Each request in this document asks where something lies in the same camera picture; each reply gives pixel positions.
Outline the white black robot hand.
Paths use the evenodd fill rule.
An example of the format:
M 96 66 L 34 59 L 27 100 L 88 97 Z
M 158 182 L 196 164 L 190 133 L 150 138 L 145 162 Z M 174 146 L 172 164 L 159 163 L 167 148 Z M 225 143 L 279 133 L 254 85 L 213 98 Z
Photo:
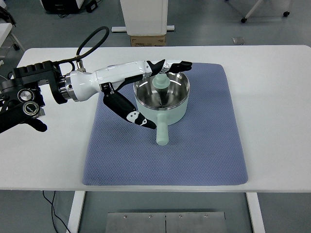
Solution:
M 118 92 L 123 86 L 164 73 L 189 71 L 192 63 L 179 60 L 135 61 L 113 65 L 93 73 L 72 71 L 65 77 L 67 96 L 76 102 L 88 100 L 103 92 L 103 103 L 122 119 L 137 125 L 155 129 L 156 124 L 148 120 L 136 107 Z

